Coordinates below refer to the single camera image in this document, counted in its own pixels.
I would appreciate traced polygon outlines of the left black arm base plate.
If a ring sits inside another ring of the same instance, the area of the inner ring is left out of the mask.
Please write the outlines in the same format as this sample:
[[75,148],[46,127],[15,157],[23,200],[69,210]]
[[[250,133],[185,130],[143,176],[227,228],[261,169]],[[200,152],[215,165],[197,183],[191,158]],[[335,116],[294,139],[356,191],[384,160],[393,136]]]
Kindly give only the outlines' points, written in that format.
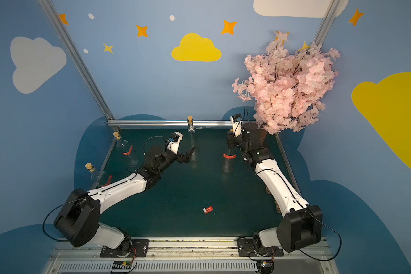
[[145,258],[148,251],[149,239],[124,239],[115,249],[103,246],[101,258]]

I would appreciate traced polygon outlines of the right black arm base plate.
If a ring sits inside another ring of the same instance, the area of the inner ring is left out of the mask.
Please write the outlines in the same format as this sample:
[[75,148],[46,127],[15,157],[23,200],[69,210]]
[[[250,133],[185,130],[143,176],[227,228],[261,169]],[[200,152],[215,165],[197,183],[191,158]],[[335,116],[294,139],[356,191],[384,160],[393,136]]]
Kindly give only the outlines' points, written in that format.
[[236,239],[236,245],[240,257],[283,257],[284,252],[281,247],[265,247],[258,236],[244,237]]

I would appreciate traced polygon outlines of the bottle red label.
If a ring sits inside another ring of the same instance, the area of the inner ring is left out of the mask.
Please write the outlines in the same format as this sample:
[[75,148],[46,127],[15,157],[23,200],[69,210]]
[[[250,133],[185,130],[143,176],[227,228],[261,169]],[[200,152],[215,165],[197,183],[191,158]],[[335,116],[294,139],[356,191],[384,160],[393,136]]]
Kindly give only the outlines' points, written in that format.
[[236,155],[227,155],[226,153],[223,153],[223,157],[226,159],[235,159]]
[[213,207],[212,207],[212,206],[204,207],[204,209],[203,209],[203,212],[204,212],[205,214],[210,213],[210,212],[212,212],[212,211],[213,211]]

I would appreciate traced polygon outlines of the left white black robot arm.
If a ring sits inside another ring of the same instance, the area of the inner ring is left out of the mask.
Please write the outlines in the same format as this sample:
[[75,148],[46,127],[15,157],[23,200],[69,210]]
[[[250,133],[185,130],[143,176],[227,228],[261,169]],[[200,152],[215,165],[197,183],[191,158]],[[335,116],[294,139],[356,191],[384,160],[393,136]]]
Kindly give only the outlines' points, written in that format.
[[53,222],[64,236],[64,241],[74,247],[96,244],[113,250],[127,243],[126,233],[101,223],[100,216],[130,196],[154,187],[163,171],[174,162],[189,163],[195,146],[180,153],[182,139],[180,132],[173,132],[164,146],[152,146],[144,153],[143,165],[124,179],[90,191],[81,188],[74,190],[67,201],[58,206],[60,211]]

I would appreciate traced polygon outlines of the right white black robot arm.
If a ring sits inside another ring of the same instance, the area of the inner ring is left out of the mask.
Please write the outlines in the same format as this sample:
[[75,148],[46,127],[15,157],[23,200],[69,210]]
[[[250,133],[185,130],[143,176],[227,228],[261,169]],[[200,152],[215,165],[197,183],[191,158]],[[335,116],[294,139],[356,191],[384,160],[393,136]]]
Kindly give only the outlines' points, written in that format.
[[253,169],[274,197],[282,215],[277,227],[261,230],[253,236],[252,252],[270,257],[278,249],[291,253],[321,241],[323,213],[310,205],[290,184],[274,155],[264,146],[262,130],[243,121],[232,121],[227,132],[228,147],[239,148],[243,160]]

